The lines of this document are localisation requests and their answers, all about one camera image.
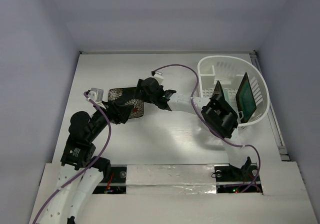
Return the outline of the small black floral plate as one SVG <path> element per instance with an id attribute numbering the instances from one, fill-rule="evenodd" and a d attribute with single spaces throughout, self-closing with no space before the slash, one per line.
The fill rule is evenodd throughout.
<path id="1" fill-rule="evenodd" d="M 224 104 L 226 102 L 224 91 L 220 81 L 216 82 L 216 86 L 213 91 L 213 99 L 217 100 L 220 104 Z"/>

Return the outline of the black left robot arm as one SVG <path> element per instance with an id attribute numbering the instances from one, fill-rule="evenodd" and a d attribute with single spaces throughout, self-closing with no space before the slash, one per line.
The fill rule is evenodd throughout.
<path id="1" fill-rule="evenodd" d="M 79 111 L 71 117 L 56 189 L 38 211 L 34 223 L 77 223 L 94 189 L 110 177 L 110 161 L 100 153 L 94 156 L 93 141 L 111 123 L 126 123 L 134 106 L 87 100 L 96 111 L 93 115 Z"/>

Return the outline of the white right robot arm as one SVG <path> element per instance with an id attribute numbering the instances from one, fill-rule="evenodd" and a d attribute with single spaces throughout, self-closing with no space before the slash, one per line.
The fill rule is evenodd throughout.
<path id="1" fill-rule="evenodd" d="M 136 95 L 162 110 L 197 115 L 205 127 L 224 144 L 229 166 L 223 174 L 234 181 L 248 179 L 252 162 L 250 157 L 243 154 L 245 145 L 238 139 L 238 116 L 223 96 L 214 94 L 210 98 L 198 98 L 177 94 L 175 90 L 165 91 L 163 85 L 153 77 L 138 81 Z"/>

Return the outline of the large black floral plate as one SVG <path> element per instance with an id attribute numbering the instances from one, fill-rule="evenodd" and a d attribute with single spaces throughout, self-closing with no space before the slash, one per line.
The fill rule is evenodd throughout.
<path id="1" fill-rule="evenodd" d="M 133 105 L 129 119 L 140 118 L 144 115 L 144 102 L 135 96 L 136 87 L 113 88 L 108 91 L 108 101 L 121 105 Z"/>

